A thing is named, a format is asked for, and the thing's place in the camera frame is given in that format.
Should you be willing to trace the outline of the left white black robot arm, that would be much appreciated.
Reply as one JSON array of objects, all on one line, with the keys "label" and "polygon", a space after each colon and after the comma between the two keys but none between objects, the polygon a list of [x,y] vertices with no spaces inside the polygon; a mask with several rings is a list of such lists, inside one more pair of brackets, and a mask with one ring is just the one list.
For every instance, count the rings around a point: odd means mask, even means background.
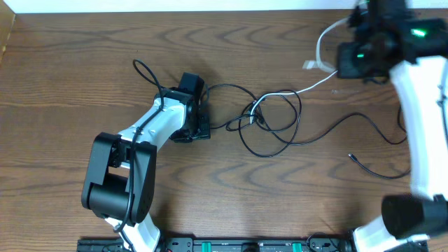
[{"label": "left white black robot arm", "polygon": [[210,137],[207,117],[199,112],[201,96],[202,87],[162,88],[133,125],[94,139],[81,204],[112,225],[131,251],[155,251],[159,244],[161,231],[149,214],[158,151],[169,139]]}]

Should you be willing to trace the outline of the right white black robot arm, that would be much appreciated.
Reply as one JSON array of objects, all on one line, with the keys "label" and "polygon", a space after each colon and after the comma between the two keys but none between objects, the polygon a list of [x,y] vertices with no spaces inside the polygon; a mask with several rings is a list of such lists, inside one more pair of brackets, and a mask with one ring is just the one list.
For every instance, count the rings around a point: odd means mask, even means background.
[{"label": "right white black robot arm", "polygon": [[404,248],[447,232],[447,21],[418,18],[403,0],[368,0],[348,22],[354,40],[337,49],[337,75],[393,84],[410,154],[410,191],[385,196],[352,246]]}]

